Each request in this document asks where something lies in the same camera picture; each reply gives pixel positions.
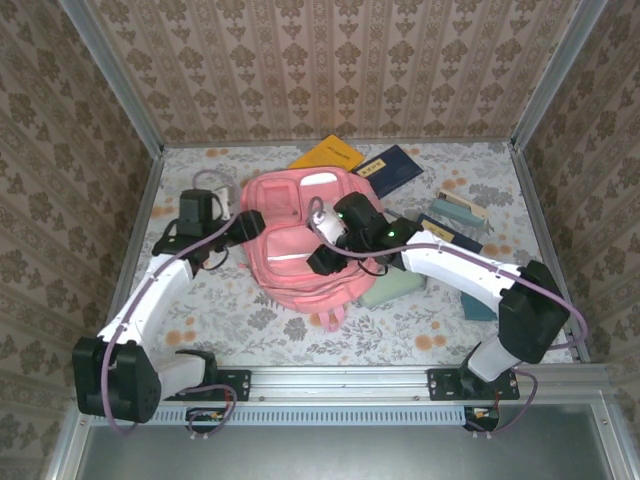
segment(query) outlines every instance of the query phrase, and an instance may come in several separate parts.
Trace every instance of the yellow book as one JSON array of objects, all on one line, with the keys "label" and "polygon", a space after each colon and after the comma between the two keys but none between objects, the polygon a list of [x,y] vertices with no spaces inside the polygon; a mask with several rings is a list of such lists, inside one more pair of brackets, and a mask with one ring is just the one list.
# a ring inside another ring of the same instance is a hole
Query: yellow book
[{"label": "yellow book", "polygon": [[335,135],[329,135],[288,168],[341,167],[352,170],[364,160],[364,155]]}]

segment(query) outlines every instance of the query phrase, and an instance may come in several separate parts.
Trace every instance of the beige patterned wall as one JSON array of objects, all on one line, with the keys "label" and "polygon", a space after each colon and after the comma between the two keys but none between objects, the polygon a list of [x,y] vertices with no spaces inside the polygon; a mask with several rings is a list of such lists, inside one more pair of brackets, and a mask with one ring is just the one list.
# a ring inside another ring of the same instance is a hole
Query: beige patterned wall
[{"label": "beige patterned wall", "polygon": [[640,1],[610,0],[527,145],[573,300],[640,439]]},{"label": "beige patterned wall", "polygon": [[165,142],[509,136],[577,0],[89,0]]},{"label": "beige patterned wall", "polygon": [[150,158],[55,1],[0,1],[0,478],[38,478]]}]

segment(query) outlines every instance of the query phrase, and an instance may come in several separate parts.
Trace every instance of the pink backpack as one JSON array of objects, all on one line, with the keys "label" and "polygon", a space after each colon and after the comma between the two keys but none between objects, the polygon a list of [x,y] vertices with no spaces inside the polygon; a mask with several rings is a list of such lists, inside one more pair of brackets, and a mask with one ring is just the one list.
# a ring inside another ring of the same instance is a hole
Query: pink backpack
[{"label": "pink backpack", "polygon": [[[315,196],[334,205],[351,192],[364,193],[382,211],[366,179],[337,167],[265,173],[249,181],[242,192],[242,209],[258,210],[266,225],[262,235],[243,244],[256,281],[282,306],[317,313],[329,331],[336,331],[342,323],[344,304],[369,290],[376,278],[356,262],[332,275],[313,273],[307,257],[321,242],[307,227],[307,210]],[[364,266],[376,270],[373,259],[367,259]],[[332,310],[338,324],[329,321]]]}]

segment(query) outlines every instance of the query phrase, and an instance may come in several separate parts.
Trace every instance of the gray surface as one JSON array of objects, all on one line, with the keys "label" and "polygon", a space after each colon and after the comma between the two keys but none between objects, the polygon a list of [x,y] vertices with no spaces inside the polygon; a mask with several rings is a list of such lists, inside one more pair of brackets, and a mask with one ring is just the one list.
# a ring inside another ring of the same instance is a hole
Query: gray surface
[{"label": "gray surface", "polygon": [[80,479],[612,478],[588,406],[534,407],[491,440],[461,427],[230,427],[207,441],[180,427],[92,430]]}]

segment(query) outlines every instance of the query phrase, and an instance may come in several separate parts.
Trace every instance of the backpack strap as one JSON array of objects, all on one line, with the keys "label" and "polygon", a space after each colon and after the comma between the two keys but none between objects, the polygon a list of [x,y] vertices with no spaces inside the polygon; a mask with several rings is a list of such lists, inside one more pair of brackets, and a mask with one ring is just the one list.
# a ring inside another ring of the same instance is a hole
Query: backpack strap
[{"label": "backpack strap", "polygon": [[329,312],[318,313],[318,318],[320,319],[320,323],[322,324],[322,326],[327,332],[337,331],[340,328],[340,325],[342,325],[342,322],[344,321],[344,317],[345,317],[343,305],[340,305],[339,307],[332,309],[331,312],[333,312],[333,315],[336,317],[336,320],[337,320],[337,322],[333,325],[329,320],[330,319]]}]

